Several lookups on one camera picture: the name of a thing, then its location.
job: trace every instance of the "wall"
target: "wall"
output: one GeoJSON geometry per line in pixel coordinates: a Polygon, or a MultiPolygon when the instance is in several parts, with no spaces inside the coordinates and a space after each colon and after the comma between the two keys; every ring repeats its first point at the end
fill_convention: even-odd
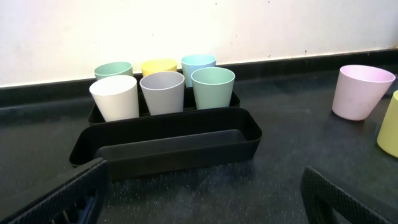
{"type": "Polygon", "coordinates": [[[397,0],[0,1],[0,86],[135,72],[150,58],[215,54],[218,64],[398,44],[397,0]]]}

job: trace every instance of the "black countertop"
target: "black countertop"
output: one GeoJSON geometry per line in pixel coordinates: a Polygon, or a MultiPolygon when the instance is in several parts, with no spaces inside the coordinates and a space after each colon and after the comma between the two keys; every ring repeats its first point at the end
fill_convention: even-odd
{"type": "MultiPolygon", "coordinates": [[[[234,90],[263,131],[253,160],[113,182],[98,223],[307,223],[308,165],[398,207],[398,159],[376,146],[390,99],[363,122],[331,113],[338,71],[245,80],[234,90]]],[[[72,169],[91,98],[0,109],[0,198],[72,169]]]]}

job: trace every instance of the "black tray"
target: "black tray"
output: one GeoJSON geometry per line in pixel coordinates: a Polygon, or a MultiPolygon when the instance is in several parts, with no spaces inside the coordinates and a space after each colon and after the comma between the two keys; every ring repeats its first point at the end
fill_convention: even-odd
{"type": "Polygon", "coordinates": [[[251,159],[261,129],[241,108],[219,108],[113,121],[86,128],[69,161],[74,167],[97,157],[111,178],[251,159]]]}
{"type": "MultiPolygon", "coordinates": [[[[229,106],[239,107],[240,104],[241,101],[239,100],[238,96],[234,93],[234,91],[232,91],[231,102],[229,103],[229,106]]],[[[144,98],[144,94],[141,91],[138,91],[138,107],[139,107],[140,117],[150,116],[149,109],[144,98]]],[[[193,111],[193,110],[197,110],[195,96],[193,94],[193,88],[188,87],[184,89],[183,111],[193,111]]],[[[102,114],[100,112],[100,109],[98,109],[97,104],[95,104],[93,109],[91,110],[91,113],[88,117],[88,122],[90,125],[105,123],[105,120],[102,117],[102,114]]]]}

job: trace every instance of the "green cup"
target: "green cup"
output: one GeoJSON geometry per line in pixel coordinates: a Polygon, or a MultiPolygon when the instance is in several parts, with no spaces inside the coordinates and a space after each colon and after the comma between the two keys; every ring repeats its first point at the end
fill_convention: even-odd
{"type": "Polygon", "coordinates": [[[128,62],[113,62],[97,67],[94,70],[97,80],[110,77],[113,75],[130,75],[132,76],[132,65],[128,62]]]}
{"type": "Polygon", "coordinates": [[[229,106],[235,74],[226,68],[208,67],[191,75],[198,110],[229,106]]]}

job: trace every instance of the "plastic cup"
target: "plastic cup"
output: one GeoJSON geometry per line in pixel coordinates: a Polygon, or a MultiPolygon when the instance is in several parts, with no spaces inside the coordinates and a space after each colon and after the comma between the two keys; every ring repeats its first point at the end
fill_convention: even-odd
{"type": "Polygon", "coordinates": [[[398,157],[398,91],[395,91],[384,117],[377,143],[387,153],[398,157]]]}
{"type": "Polygon", "coordinates": [[[209,54],[188,55],[181,59],[182,72],[185,76],[185,86],[192,87],[192,72],[207,67],[216,66],[216,57],[209,54]]]}
{"type": "Polygon", "coordinates": [[[395,79],[394,74],[380,68],[364,65],[341,67],[333,112],[353,121],[366,119],[395,79]]]}
{"type": "Polygon", "coordinates": [[[138,118],[137,80],[129,75],[115,75],[94,82],[90,93],[105,121],[138,118]]]}
{"type": "Polygon", "coordinates": [[[177,71],[177,63],[173,59],[148,60],[141,65],[142,75],[147,76],[163,71],[177,71]]]}
{"type": "Polygon", "coordinates": [[[184,76],[178,72],[157,72],[139,82],[150,115],[182,112],[184,76]]]}
{"type": "Polygon", "coordinates": [[[130,75],[132,76],[132,65],[128,62],[113,62],[97,67],[94,70],[97,80],[110,77],[113,75],[130,75]]]}
{"type": "Polygon", "coordinates": [[[201,68],[191,75],[197,109],[229,106],[235,74],[226,68],[201,68]]]}

